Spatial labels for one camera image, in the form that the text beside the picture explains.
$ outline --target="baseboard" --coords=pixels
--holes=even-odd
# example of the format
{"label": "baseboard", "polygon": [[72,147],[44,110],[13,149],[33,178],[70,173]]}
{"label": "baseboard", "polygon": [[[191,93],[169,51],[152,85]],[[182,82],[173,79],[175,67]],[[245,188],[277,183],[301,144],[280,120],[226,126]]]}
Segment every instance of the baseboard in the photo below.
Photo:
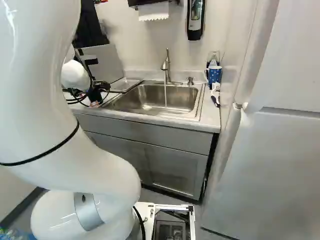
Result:
{"label": "baseboard", "polygon": [[45,189],[36,187],[20,204],[18,204],[1,222],[0,226],[3,230],[7,230],[12,223],[22,214],[29,205],[36,200]]}

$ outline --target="blue polka dot cup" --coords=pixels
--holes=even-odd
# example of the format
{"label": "blue polka dot cup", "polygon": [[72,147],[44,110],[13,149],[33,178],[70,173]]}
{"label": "blue polka dot cup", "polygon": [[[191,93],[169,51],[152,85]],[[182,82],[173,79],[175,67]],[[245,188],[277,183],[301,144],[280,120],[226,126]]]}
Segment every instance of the blue polka dot cup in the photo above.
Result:
{"label": "blue polka dot cup", "polygon": [[222,66],[209,66],[209,84],[221,83]]}

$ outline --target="paper towel dispenser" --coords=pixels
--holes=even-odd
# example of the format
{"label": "paper towel dispenser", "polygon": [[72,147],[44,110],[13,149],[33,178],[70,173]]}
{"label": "paper towel dispenser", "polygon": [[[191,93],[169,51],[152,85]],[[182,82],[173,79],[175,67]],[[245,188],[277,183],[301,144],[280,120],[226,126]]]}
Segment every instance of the paper towel dispenser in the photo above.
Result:
{"label": "paper towel dispenser", "polygon": [[172,2],[171,0],[128,0],[129,7],[135,8],[139,5],[145,5],[145,4],[155,4],[160,2]]}

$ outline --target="soap dispenser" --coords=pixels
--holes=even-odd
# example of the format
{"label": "soap dispenser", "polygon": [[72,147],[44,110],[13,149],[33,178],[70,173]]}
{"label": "soap dispenser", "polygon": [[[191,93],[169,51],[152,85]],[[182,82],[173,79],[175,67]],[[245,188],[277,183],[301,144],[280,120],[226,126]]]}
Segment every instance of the soap dispenser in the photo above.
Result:
{"label": "soap dispenser", "polygon": [[204,32],[206,0],[187,0],[187,35],[190,41],[198,41]]}

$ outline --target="stainless steel sink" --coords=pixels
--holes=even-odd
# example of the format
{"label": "stainless steel sink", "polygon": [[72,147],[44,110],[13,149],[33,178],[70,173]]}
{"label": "stainless steel sink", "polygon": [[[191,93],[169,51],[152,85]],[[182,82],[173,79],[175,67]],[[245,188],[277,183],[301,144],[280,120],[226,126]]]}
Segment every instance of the stainless steel sink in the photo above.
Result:
{"label": "stainless steel sink", "polygon": [[167,85],[144,81],[126,94],[119,95],[104,108],[152,115],[199,121],[202,107],[204,84],[193,86]]}

